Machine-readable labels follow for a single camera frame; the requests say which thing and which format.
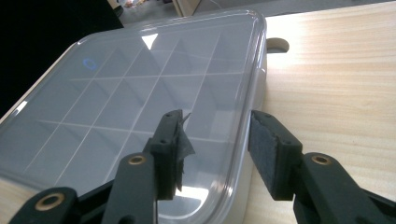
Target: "light wood surface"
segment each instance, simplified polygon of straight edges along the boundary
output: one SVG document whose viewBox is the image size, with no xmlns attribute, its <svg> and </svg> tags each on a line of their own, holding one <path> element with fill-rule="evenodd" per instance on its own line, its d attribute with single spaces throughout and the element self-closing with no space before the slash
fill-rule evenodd
<svg viewBox="0 0 396 224">
<path fill-rule="evenodd" d="M 358 184 L 396 201 L 396 3 L 267 18 L 290 44 L 267 56 L 263 111 L 304 145 L 339 160 Z M 0 180 L 0 223 L 33 192 Z M 245 223 L 295 223 L 253 171 Z"/>
</svg>

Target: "brass screw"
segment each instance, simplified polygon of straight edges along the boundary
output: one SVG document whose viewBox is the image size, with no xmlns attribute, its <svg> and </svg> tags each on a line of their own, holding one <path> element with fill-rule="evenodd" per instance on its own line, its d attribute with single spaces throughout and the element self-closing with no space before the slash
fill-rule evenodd
<svg viewBox="0 0 396 224">
<path fill-rule="evenodd" d="M 61 204 L 64 201 L 64 194 L 62 193 L 51 193 L 44 198 L 40 199 L 35 204 L 35 210 L 37 211 L 48 211 L 59 204 Z"/>
<path fill-rule="evenodd" d="M 146 161 L 146 158 L 143 156 L 134 156 L 128 160 L 128 163 L 131 165 L 139 165 L 139 164 L 144 163 L 145 161 Z"/>
<path fill-rule="evenodd" d="M 324 156 L 313 156 L 312 161 L 316 162 L 317 164 L 320 165 L 330 165 L 332 164 L 332 161 Z"/>
</svg>

